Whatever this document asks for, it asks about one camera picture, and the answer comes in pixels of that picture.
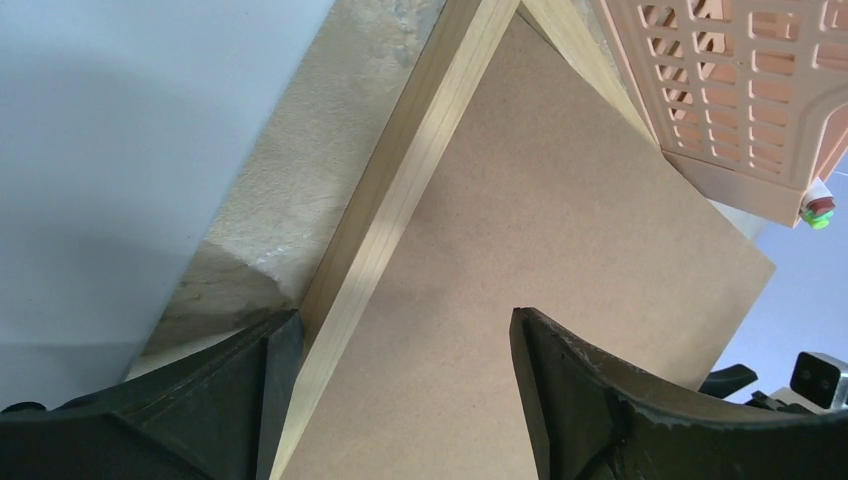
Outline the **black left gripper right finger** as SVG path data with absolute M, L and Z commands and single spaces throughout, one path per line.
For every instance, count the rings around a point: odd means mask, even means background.
M 843 479 L 847 413 L 756 393 L 743 404 L 636 367 L 534 308 L 510 324 L 541 479 Z

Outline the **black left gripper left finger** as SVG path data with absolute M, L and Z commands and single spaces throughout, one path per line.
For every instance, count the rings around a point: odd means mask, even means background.
M 296 310 L 181 360 L 47 409 L 1 413 L 5 479 L 266 479 L 304 332 Z

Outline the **brown frame backing board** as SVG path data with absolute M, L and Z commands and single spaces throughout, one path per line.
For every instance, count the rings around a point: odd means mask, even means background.
M 694 389 L 774 269 L 514 17 L 284 475 L 533 479 L 515 308 Z

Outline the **wooden picture frame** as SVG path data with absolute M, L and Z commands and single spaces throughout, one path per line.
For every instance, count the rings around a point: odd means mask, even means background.
M 640 134 L 590 1 L 449 1 L 306 291 L 303 362 L 271 470 L 281 478 L 511 20 L 520 16 Z

